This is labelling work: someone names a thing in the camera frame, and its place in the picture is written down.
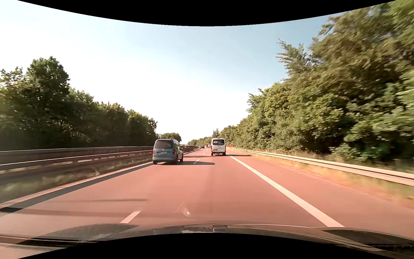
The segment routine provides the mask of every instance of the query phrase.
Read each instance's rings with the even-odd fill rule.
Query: blue sky
[[[276,58],[278,39],[308,46],[327,18],[168,26],[0,0],[0,70],[54,56],[72,87],[154,118],[157,133],[178,132],[186,143],[246,117],[248,93],[286,76]],[[211,100],[212,95],[221,99]],[[213,103],[222,108],[209,109]]]

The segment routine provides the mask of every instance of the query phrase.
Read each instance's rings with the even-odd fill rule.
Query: lane marking
[[[36,197],[39,197],[39,196],[42,196],[42,195],[45,195],[45,194],[49,194],[49,193],[52,193],[52,192],[55,192],[55,191],[59,191],[61,189],[65,189],[65,188],[68,188],[68,187],[71,187],[71,186],[75,186],[75,185],[78,185],[78,184],[81,184],[81,183],[84,183],[84,182],[99,179],[99,178],[109,176],[109,175],[112,175],[112,174],[117,174],[117,173],[123,172],[125,170],[130,170],[130,169],[133,169],[135,167],[148,165],[148,164],[151,164],[151,163],[152,162],[148,162],[148,163],[145,163],[145,164],[124,168],[124,169],[121,169],[121,170],[118,170],[118,171],[114,171],[114,172],[110,172],[110,173],[107,173],[107,174],[95,176],[95,177],[84,179],[84,180],[81,180],[81,181],[68,183],[68,184],[65,184],[65,185],[62,185],[62,186],[59,186],[59,187],[55,187],[55,188],[52,188],[52,189],[48,189],[48,190],[45,190],[45,191],[41,191],[41,192],[38,192],[38,193],[35,193],[35,194],[30,194],[30,195],[27,195],[27,196],[24,196],[24,197],[20,197],[18,199],[6,201],[6,202],[3,202],[3,203],[0,203],[0,209],[2,209],[4,207],[11,207],[11,206],[14,206],[17,203],[20,203],[20,202],[23,202],[23,201],[26,201],[26,200],[30,200],[32,198],[36,198]]]
[[[331,217],[327,216],[325,213],[323,213],[322,211],[320,211],[319,209],[317,209],[316,207],[314,207],[313,205],[307,203],[305,200],[303,200],[302,198],[296,196],[294,193],[292,193],[291,191],[285,189],[284,187],[282,187],[281,185],[279,185],[278,183],[276,183],[275,181],[269,179],[267,176],[265,176],[264,174],[258,172],[257,170],[251,168],[249,165],[245,164],[242,161],[239,161],[237,158],[230,156],[232,159],[236,160],[237,162],[239,162],[241,165],[243,165],[244,167],[246,167],[247,169],[249,169],[250,171],[252,171],[253,173],[255,173],[257,176],[259,176],[261,179],[265,180],[267,183],[269,183],[271,186],[273,186],[274,188],[276,188],[278,191],[280,191],[282,194],[284,194],[285,196],[287,196],[289,199],[291,199],[294,203],[298,204],[300,207],[302,207],[302,209],[304,209],[305,211],[309,212],[309,214],[313,215],[315,218],[317,218],[320,222],[322,222],[325,226],[327,227],[344,227],[343,225],[341,225],[339,222],[337,222],[336,220],[332,219]]]
[[[133,218],[135,218],[141,211],[132,212],[127,218],[125,218],[121,223],[129,223]]]

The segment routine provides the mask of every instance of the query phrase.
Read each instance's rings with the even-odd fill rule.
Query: van rear window
[[[173,148],[173,142],[171,140],[158,140],[154,144],[154,148]]]
[[[224,140],[222,140],[222,139],[214,139],[214,140],[212,141],[212,143],[213,143],[214,145],[216,145],[216,146],[221,146],[221,145],[224,145]]]

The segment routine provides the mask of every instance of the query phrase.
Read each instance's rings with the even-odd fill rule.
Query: asphalt road
[[[278,224],[346,227],[414,239],[414,210],[250,155],[188,153],[183,162],[72,184],[0,212],[0,234],[39,236],[88,224]],[[0,258],[40,252],[0,246]]]

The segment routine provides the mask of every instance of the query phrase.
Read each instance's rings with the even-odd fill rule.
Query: distant car
[[[183,162],[180,143],[175,139],[158,139],[153,148],[153,164],[158,162]]]

